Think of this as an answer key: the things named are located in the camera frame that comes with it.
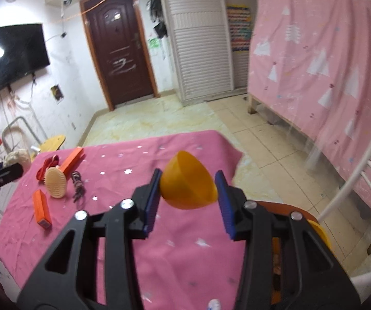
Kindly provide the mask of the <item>white gloved right hand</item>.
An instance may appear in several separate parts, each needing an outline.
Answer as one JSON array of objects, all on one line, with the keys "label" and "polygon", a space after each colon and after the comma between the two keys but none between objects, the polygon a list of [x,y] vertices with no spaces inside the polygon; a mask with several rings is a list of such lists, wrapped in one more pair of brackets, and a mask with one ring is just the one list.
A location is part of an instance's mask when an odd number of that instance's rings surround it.
[{"label": "white gloved right hand", "polygon": [[219,299],[211,299],[207,304],[206,310],[221,310],[221,302]]}]

